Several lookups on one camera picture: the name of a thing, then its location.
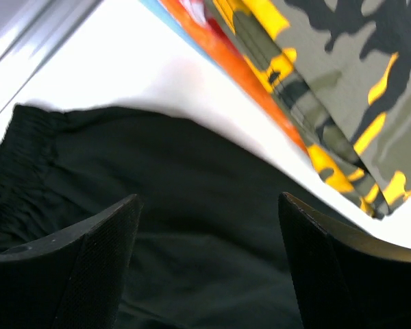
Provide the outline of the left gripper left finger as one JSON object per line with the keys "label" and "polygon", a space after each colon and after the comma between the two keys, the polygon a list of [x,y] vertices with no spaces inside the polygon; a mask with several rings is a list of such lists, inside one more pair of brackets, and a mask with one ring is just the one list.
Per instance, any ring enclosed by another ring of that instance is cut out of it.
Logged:
{"label": "left gripper left finger", "polygon": [[0,253],[0,328],[114,328],[142,203]]}

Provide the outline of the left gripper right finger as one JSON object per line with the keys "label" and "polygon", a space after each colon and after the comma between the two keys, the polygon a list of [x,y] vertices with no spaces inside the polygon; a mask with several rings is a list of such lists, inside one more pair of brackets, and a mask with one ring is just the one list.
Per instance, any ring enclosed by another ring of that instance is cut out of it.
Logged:
{"label": "left gripper right finger", "polygon": [[288,193],[279,222],[304,328],[411,329],[411,249]]}

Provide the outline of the black trousers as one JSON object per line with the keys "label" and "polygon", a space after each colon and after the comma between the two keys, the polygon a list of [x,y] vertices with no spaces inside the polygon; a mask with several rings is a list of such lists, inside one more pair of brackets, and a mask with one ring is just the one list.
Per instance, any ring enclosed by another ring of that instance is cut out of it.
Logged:
{"label": "black trousers", "polygon": [[187,119],[17,106],[0,144],[0,252],[137,194],[118,328],[300,328],[278,220],[281,171]]}

